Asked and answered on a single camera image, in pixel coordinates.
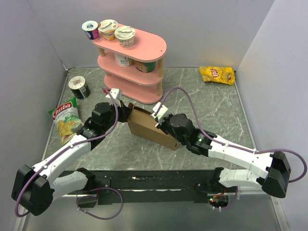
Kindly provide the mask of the brown cardboard box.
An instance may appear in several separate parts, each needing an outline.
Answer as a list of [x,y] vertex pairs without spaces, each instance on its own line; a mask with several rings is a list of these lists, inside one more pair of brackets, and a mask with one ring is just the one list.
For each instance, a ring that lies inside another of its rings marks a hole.
[[171,135],[166,135],[162,130],[155,127],[157,122],[149,111],[139,108],[132,103],[128,104],[128,108],[132,110],[128,117],[128,126],[132,134],[171,150],[178,149],[180,143]]

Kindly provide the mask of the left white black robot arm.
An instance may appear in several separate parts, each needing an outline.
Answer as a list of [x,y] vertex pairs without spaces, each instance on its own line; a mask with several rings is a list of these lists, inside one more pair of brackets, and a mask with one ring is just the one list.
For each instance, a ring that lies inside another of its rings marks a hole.
[[21,166],[15,177],[11,197],[34,216],[42,214],[53,201],[75,191],[91,193],[96,186],[95,175],[85,168],[61,176],[66,168],[81,156],[88,154],[117,122],[125,123],[132,109],[122,101],[96,104],[84,125],[74,126],[77,133],[61,149],[33,167]]

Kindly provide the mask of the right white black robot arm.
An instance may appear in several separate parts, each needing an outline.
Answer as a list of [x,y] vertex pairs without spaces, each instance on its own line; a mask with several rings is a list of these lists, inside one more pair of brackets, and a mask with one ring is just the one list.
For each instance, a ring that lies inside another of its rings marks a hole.
[[265,193],[285,198],[291,167],[282,151],[258,154],[252,149],[235,147],[233,142],[212,132],[202,132],[196,128],[185,114],[169,114],[152,117],[156,128],[171,135],[190,152],[206,157],[222,159],[236,164],[241,169],[217,168],[210,180],[211,188],[220,192],[235,186],[261,188]]

